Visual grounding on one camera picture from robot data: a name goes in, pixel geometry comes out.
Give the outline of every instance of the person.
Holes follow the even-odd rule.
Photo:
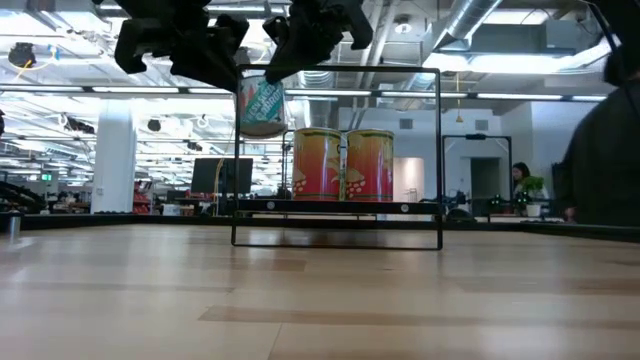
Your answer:
[[[576,128],[556,195],[570,221],[640,226],[640,50],[614,51],[604,80],[617,88]]]
[[[513,195],[514,197],[516,197],[519,193],[523,193],[524,192],[524,181],[526,178],[531,176],[531,170],[529,170],[529,167],[527,166],[527,164],[523,163],[523,162],[519,162],[513,165],[513,167],[511,168],[511,175],[513,176]],[[549,192],[547,191],[547,188],[543,185],[542,189],[534,191],[534,192],[529,192],[529,197],[531,197],[532,199],[536,200],[547,200],[549,199]]]

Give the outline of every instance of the ceiling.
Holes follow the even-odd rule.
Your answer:
[[[75,86],[170,86],[206,87],[208,85],[178,77],[169,73],[171,62],[167,59],[145,57],[148,71],[127,75],[115,63],[113,53],[117,35],[126,19],[115,3],[106,1],[95,8],[89,0],[58,0],[55,9],[25,10],[26,1],[11,0],[5,8],[0,8],[0,83],[14,85],[75,85]],[[212,1],[212,13],[222,6],[240,9],[243,12],[262,6],[262,1]],[[372,55],[380,47],[380,58],[370,55],[367,64],[380,63],[392,66],[422,66],[434,59],[430,49],[425,51],[425,36],[439,21],[446,21],[452,1],[450,0],[404,0],[398,1],[392,9],[391,1],[368,0],[363,9],[371,18],[376,6],[381,6],[381,16],[372,44]],[[287,2],[271,1],[274,9],[283,9]],[[394,31],[396,23],[385,26],[391,19],[389,13],[408,15],[411,30],[407,33]],[[257,11],[250,20],[250,31],[243,41],[252,63],[268,63],[274,51],[274,44],[261,28],[261,12]],[[596,46],[601,37],[597,29],[591,27],[585,9],[576,1],[520,1],[504,0],[486,20],[481,29],[492,26],[546,26],[556,21],[558,25],[568,24],[577,31],[575,42],[578,51],[567,59],[577,58],[590,45]],[[386,28],[390,31],[385,36]],[[546,34],[553,30],[544,29]],[[37,63],[33,69],[23,71],[12,65],[7,55],[17,42],[34,44]],[[336,47],[332,62],[335,64],[358,65],[362,61],[362,51],[350,49],[351,38],[346,34]],[[478,53],[454,54],[462,56],[462,61],[472,63],[482,56]],[[494,92],[494,93],[534,93],[561,95],[606,94],[610,89],[600,81],[602,56],[589,64],[580,63],[575,71],[566,74],[507,74],[478,72],[473,68],[447,69],[443,71],[442,91],[451,92]],[[355,73],[339,73],[334,87],[354,89],[381,86],[402,88],[411,74],[376,73],[370,84],[356,86]],[[298,76],[287,79],[287,87],[299,87]],[[66,130],[61,124],[67,118],[98,128],[101,102],[106,97],[136,98],[134,108],[138,115],[137,178],[153,178],[165,183],[186,186],[190,181],[193,159],[202,156],[232,154],[229,139],[233,134],[234,104],[230,95],[203,99],[202,96],[134,96],[131,94],[36,94],[6,91],[0,96],[0,109],[5,113],[6,133],[1,141],[0,168],[12,179],[25,180],[41,170],[61,171],[61,179],[68,184],[80,185],[91,182],[93,159],[95,157],[95,136],[78,134]],[[305,113],[305,99],[290,99],[287,111],[290,126],[296,128],[308,123]],[[339,106],[350,106],[350,101],[338,102]],[[513,102],[496,100],[444,100],[443,107],[463,107],[492,109],[500,114],[512,106]],[[149,119],[161,121],[158,132],[147,128]],[[202,146],[196,152],[187,147],[190,140]],[[281,180],[282,156],[278,139],[252,143],[247,142],[243,154],[254,156],[257,161],[254,182],[257,187],[274,187]]]

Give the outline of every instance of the woman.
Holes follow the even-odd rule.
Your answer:
[[[523,184],[525,179],[531,176],[531,171],[529,170],[527,164],[517,163],[513,165],[513,168],[511,168],[511,175],[513,176],[513,195],[514,197],[516,197],[519,193],[524,192]],[[547,188],[544,187],[544,185],[542,185],[542,189],[533,192],[530,191],[528,195],[533,200],[549,199],[549,192],[547,191]]]

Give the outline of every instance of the black cloth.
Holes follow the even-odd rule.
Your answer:
[[[630,81],[640,108],[640,81]],[[624,88],[598,104],[578,125],[556,191],[583,224],[640,226],[640,118]]]

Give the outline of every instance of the workstation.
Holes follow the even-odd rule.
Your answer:
[[[0,11],[12,358],[640,356],[640,222],[580,183],[633,159],[574,153],[619,8],[54,3]]]

